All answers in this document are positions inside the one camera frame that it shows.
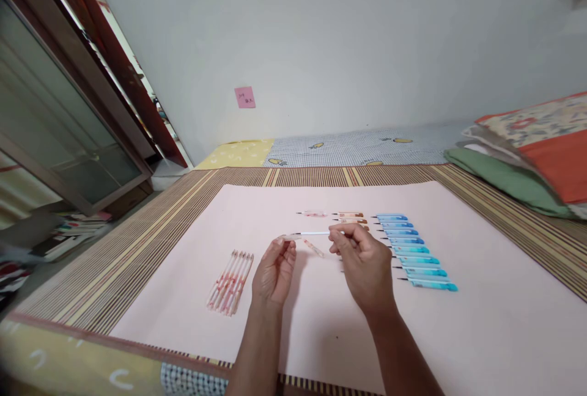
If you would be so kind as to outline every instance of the orange pillow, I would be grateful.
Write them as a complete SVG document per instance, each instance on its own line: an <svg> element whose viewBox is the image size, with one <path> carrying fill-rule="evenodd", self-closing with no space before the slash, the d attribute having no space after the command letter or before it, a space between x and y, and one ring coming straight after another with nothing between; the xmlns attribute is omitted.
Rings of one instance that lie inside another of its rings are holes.
<svg viewBox="0 0 587 396"><path fill-rule="evenodd" d="M517 149L563 202L587 203L587 92L476 123Z"/></svg>

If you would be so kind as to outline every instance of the stack of books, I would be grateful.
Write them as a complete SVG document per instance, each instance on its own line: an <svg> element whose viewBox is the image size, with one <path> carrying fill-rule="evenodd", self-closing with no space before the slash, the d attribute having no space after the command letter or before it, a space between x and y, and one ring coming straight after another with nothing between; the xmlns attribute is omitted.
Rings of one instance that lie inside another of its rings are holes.
<svg viewBox="0 0 587 396"><path fill-rule="evenodd" d="M53 235L49 239L31 251L31 255L42 257L46 262L54 262L65 256L84 240L93 237L112 218L103 211L90 217L79 211L66 211L57 215L63 218L63 223L51 232Z"/></svg>

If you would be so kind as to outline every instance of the left hand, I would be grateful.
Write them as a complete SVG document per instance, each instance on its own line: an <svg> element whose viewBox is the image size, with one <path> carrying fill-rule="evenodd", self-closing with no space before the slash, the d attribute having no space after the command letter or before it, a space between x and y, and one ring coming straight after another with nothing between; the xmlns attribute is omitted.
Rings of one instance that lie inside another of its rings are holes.
<svg viewBox="0 0 587 396"><path fill-rule="evenodd" d="M295 265L295 242L273 240L261 258L253 278L253 303L283 308Z"/></svg>

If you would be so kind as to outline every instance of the glass cabinet door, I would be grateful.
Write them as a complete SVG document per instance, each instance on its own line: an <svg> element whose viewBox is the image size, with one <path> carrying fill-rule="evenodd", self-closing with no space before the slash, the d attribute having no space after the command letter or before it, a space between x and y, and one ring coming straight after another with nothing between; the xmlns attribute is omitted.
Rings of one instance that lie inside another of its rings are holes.
<svg viewBox="0 0 587 396"><path fill-rule="evenodd" d="M0 132L59 180L63 189L52 188L66 200L63 192L81 196L87 205L80 209L146 178L5 0L0 0Z"/></svg>

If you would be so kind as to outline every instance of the bamboo mat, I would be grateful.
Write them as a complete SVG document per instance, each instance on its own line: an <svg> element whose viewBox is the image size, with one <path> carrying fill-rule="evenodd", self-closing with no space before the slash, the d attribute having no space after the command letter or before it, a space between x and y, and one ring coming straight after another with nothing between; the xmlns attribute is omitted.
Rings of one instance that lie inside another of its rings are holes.
<svg viewBox="0 0 587 396"><path fill-rule="evenodd" d="M10 317L45 328L70 328L98 338L107 336L169 251L224 184L366 186L434 180L587 301L587 224L535 213L452 164L272 169L228 167L194 170L184 175L35 291ZM180 352L163 353L168 355L166 359L176 356L206 364L211 361ZM212 362L224 368L232 365ZM281 376L280 380L299 389L323 389L331 394L345 390L336 386L325 389L325 384L291 376Z"/></svg>

